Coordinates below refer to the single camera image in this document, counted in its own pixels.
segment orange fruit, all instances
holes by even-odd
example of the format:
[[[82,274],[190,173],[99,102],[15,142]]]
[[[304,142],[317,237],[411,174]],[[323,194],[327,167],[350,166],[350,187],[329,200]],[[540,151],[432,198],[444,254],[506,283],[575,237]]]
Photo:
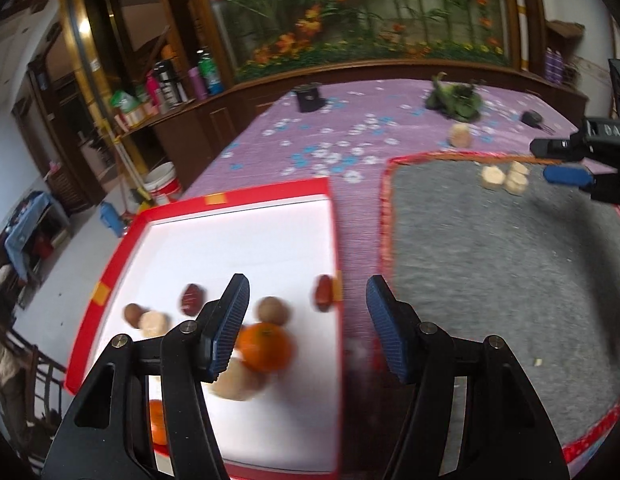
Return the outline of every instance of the orange fruit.
[[[168,435],[165,432],[163,403],[160,399],[150,400],[150,427],[152,428],[152,442],[159,446],[167,446]]]
[[[237,349],[243,361],[257,372],[276,372],[289,365],[294,346],[290,336],[273,323],[256,323],[239,332]]]

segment floral tablecloth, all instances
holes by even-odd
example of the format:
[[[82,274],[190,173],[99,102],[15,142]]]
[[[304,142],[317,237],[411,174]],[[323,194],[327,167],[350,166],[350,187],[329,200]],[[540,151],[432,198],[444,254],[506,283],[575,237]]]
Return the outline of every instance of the floral tablecloth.
[[[298,111],[296,97],[289,93],[254,120],[185,195],[330,177],[344,286],[346,408],[365,406],[369,397],[374,333],[365,307],[365,281],[378,272],[379,183],[386,162],[412,153],[455,150],[446,141],[454,121],[424,107],[430,90],[426,80],[334,84],[321,89],[328,104],[308,114]],[[484,110],[482,120],[471,126],[472,151],[529,153],[530,140],[547,134],[518,121],[524,110],[541,113],[557,137],[576,130],[536,96],[490,87],[478,91]]]

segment screw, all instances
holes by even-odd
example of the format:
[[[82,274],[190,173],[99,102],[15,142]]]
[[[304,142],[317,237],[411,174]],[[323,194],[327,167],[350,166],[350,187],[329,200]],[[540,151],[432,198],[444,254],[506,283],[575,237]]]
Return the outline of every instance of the screw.
[[[114,348],[121,348],[122,346],[127,345],[127,342],[129,340],[130,340],[130,338],[128,338],[128,336],[126,336],[125,334],[115,335],[112,338],[112,346]]]
[[[490,343],[490,346],[492,348],[496,349],[506,346],[506,342],[498,335],[491,335],[490,337],[488,337],[488,343]]]
[[[179,325],[179,330],[181,330],[181,332],[183,332],[184,334],[192,333],[196,329],[197,322],[192,319],[188,319],[187,321],[184,321]]]
[[[434,323],[430,322],[430,321],[424,321],[423,323],[420,323],[419,325],[419,330],[421,330],[421,332],[423,332],[424,334],[434,334],[437,330],[439,329],[439,327],[437,327],[437,325],[435,325]]]

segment red tray border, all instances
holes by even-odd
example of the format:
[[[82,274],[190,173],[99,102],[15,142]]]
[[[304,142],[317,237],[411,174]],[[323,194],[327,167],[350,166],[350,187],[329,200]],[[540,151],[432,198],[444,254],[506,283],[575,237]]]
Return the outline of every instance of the red tray border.
[[[531,155],[510,155],[508,153],[485,153],[485,152],[421,152],[413,155],[397,156],[388,160],[383,176],[381,177],[381,215],[379,226],[379,268],[384,276],[392,276],[392,175],[400,166],[422,164],[431,160],[472,160],[482,164],[503,164],[505,162],[522,162],[526,164],[560,164],[556,160],[542,160]],[[620,216],[620,208],[615,207]],[[384,366],[385,361],[381,354],[380,344],[375,340],[375,367]],[[581,454],[604,436],[618,421],[620,417],[620,399],[603,416],[603,418],[590,428],[587,433],[577,440],[563,447],[566,463],[577,459]]]
[[[291,478],[298,478],[299,480],[316,480],[320,478],[321,480],[332,480],[338,478],[339,471],[341,470],[341,438],[343,436],[343,282],[341,280],[341,265],[339,261],[337,218],[330,183],[327,177],[309,178],[306,180],[295,180],[291,182],[269,184],[267,186],[248,187],[244,189],[214,193],[163,206],[157,206],[147,209],[137,215],[130,225],[127,234],[122,238],[116,248],[109,264],[107,264],[106,269],[101,275],[101,279],[94,288],[90,298],[90,303],[88,303],[83,320],[81,321],[77,335],[74,339],[74,345],[70,354],[70,361],[68,363],[67,374],[64,381],[65,388],[72,394],[76,394],[80,389],[86,375],[86,368],[90,358],[90,353],[92,351],[92,346],[94,344],[94,338],[96,337],[96,333],[98,332],[98,328],[101,324],[101,320],[107,306],[107,301],[109,300],[112,290],[116,286],[116,282],[121,276],[128,259],[134,252],[136,243],[141,238],[145,228],[151,222],[217,209],[312,195],[325,195],[330,199],[333,221],[333,238],[335,243],[334,258],[335,268],[337,269],[334,285],[334,307],[337,309],[338,313],[337,331],[339,334],[339,341],[337,343],[337,352],[339,353],[339,367],[341,369],[341,398],[339,399],[339,420],[337,422],[339,434],[337,467],[333,472],[328,473],[270,470],[235,463],[228,463],[226,467],[229,475],[237,479],[281,480],[285,478],[286,480],[290,480]],[[163,455],[168,455],[167,446],[155,446],[155,450]]]

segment white bucket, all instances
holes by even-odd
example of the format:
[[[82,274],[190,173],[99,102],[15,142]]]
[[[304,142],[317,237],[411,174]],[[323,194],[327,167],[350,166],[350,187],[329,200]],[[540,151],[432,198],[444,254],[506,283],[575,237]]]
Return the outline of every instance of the white bucket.
[[[183,188],[177,179],[174,164],[166,162],[148,173],[145,177],[145,189],[158,205],[169,204],[180,199]]]

